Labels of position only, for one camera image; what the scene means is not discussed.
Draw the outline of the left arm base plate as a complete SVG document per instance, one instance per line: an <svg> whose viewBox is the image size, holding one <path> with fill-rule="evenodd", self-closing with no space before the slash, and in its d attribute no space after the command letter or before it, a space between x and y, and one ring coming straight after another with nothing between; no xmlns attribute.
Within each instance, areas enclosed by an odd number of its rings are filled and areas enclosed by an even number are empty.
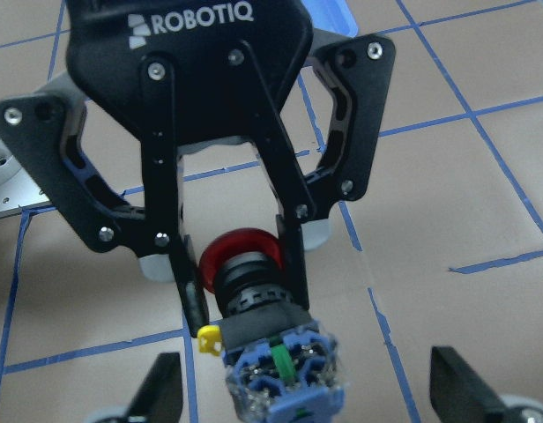
<svg viewBox="0 0 543 423"><path fill-rule="evenodd" d="M51 202L0 138L0 219Z"/></svg>

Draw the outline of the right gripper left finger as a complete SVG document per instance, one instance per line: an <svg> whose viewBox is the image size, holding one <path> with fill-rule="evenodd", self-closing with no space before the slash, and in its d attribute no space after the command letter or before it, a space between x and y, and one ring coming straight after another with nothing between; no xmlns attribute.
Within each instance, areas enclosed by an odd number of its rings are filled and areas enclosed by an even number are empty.
<svg viewBox="0 0 543 423"><path fill-rule="evenodd" d="M179 422L182 410L181 356L163 352L152 364L122 422Z"/></svg>

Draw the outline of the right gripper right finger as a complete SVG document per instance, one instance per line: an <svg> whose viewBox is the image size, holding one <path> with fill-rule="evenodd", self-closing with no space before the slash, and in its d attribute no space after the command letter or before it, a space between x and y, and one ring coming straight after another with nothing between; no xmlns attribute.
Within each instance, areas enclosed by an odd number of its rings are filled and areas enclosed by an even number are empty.
<svg viewBox="0 0 543 423"><path fill-rule="evenodd" d="M429 399L441 422L502 422L507 407L451 346L433 346Z"/></svg>

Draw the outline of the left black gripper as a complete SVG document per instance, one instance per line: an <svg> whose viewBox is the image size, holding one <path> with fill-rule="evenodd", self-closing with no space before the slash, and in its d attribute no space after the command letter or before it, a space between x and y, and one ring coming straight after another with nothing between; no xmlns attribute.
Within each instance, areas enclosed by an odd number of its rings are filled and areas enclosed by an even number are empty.
<svg viewBox="0 0 543 423"><path fill-rule="evenodd" d="M66 54L74 83L138 139L174 120L178 141L245 133L229 53L247 45L283 108L313 39L299 1L70 1Z"/></svg>

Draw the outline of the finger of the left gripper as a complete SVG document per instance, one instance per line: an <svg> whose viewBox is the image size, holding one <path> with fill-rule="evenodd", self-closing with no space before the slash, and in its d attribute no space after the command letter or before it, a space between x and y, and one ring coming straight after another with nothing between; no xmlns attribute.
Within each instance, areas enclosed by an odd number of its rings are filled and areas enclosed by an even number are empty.
<svg viewBox="0 0 543 423"><path fill-rule="evenodd" d="M246 41L234 48L242 58L229 67L237 110L279 204L276 224L284 283L294 302L309 308L303 227L328 219L338 201L365 195L396 46L392 39L371 33L342 37L301 54L333 100L325 150L309 174L301 171L256 51Z"/></svg>
<svg viewBox="0 0 543 423"><path fill-rule="evenodd" d="M125 247L150 280L174 283L195 337L209 311L182 224L182 172L175 148L142 151L145 204L113 191L86 157L86 94L62 72L33 93L0 100L0 140L82 242L95 252Z"/></svg>

